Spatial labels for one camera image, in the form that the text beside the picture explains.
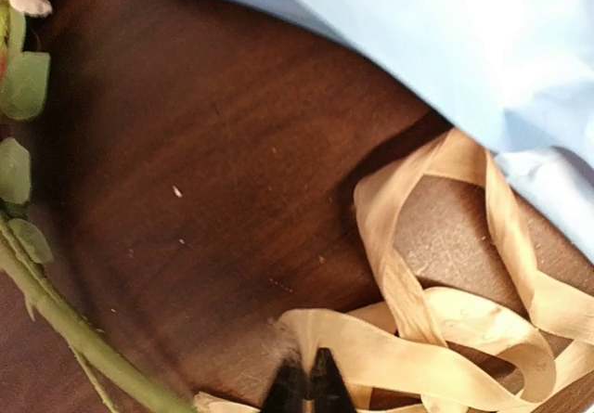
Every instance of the wood grain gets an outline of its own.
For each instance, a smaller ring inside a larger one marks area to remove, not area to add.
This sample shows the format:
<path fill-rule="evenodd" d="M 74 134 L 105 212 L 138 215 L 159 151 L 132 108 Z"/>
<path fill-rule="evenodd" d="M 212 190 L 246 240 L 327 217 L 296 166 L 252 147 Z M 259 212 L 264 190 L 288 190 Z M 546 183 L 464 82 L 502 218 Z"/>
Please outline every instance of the wood grain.
<path fill-rule="evenodd" d="M 53 56 L 47 110 L 20 133 L 33 153 L 32 216 L 56 250 L 50 277 L 180 394 L 257 405 L 278 361 L 269 318 L 379 300 L 351 213 L 355 183 L 448 124 L 356 53 L 225 1 L 55 6 L 37 24 Z M 481 240 L 481 197 L 424 180 L 397 244 L 425 284 L 520 310 Z M 547 271 L 594 292 L 586 259 L 526 213 Z M 65 344 L 29 320 L 1 276 L 0 298 L 3 411 L 105 411 Z M 590 375 L 539 411 L 579 413 L 593 387 Z M 142 411 L 110 392 L 122 411 Z"/>

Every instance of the green leaf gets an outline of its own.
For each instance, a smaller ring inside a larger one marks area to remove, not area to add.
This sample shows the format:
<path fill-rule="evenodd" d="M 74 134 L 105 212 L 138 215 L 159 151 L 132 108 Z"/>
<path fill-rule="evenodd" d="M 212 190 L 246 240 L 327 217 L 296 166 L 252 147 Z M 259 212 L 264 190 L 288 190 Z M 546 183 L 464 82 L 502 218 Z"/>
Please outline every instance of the green leaf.
<path fill-rule="evenodd" d="M 0 0 L 0 51 L 4 52 L 6 47 L 5 39 L 8 34 L 10 19 L 10 5 L 7 0 Z"/>
<path fill-rule="evenodd" d="M 44 265 L 54 261 L 54 255 L 49 249 L 47 240 L 36 225 L 19 218 L 8 221 L 8 225 L 33 262 Z"/>
<path fill-rule="evenodd" d="M 27 206 L 23 204 L 15 204 L 13 202 L 6 202 L 4 203 L 4 212 L 6 213 L 8 218 L 22 218 L 24 220 L 27 219 Z"/>
<path fill-rule="evenodd" d="M 16 139 L 0 142 L 0 198 L 13 204 L 27 202 L 31 195 L 31 157 Z"/>
<path fill-rule="evenodd" d="M 27 33 L 25 16 L 13 7 L 10 8 L 8 28 L 8 57 L 13 58 L 22 52 Z"/>
<path fill-rule="evenodd" d="M 0 110 L 15 121 L 38 116 L 45 105 L 49 55 L 20 53 L 8 61 L 0 86 Z"/>

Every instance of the blue cloth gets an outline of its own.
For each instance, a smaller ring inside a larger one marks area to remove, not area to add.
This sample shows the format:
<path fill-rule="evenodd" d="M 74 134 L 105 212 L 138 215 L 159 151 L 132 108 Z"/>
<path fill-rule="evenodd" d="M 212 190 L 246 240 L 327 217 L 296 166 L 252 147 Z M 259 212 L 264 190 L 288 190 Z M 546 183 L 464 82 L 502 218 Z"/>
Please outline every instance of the blue cloth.
<path fill-rule="evenodd" d="M 510 183 L 594 262 L 594 0 L 233 1 L 375 61 L 500 153 Z"/>

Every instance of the flower stem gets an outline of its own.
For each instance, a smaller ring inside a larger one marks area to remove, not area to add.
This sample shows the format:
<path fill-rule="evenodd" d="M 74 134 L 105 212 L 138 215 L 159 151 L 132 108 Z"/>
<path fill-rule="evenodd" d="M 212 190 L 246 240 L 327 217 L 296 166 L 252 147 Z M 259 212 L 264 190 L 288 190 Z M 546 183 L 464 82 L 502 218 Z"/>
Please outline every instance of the flower stem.
<path fill-rule="evenodd" d="M 0 268 L 73 350 L 149 411 L 196 413 L 190 401 L 149 379 L 103 341 L 31 261 L 5 219 L 0 219 Z"/>
<path fill-rule="evenodd" d="M 72 348 L 71 350 L 74 354 L 74 357 L 76 358 L 76 361 L 78 362 L 78 365 L 80 365 L 83 369 L 86 378 L 89 379 L 89 382 L 91 382 L 91 385 L 93 385 L 93 388 L 95 388 L 95 391 L 101 398 L 101 401 L 103 401 L 103 405 L 107 407 L 110 413 L 120 413 L 115 404 L 113 404 L 113 401 L 111 401 L 110 396 L 103 388 L 103 385 L 101 385 L 101 382 L 99 382 L 99 379 L 97 379 L 97 376 L 93 372 L 93 369 L 91 368 L 89 363 L 84 359 L 84 357 L 81 356 L 81 354 L 78 351 Z"/>

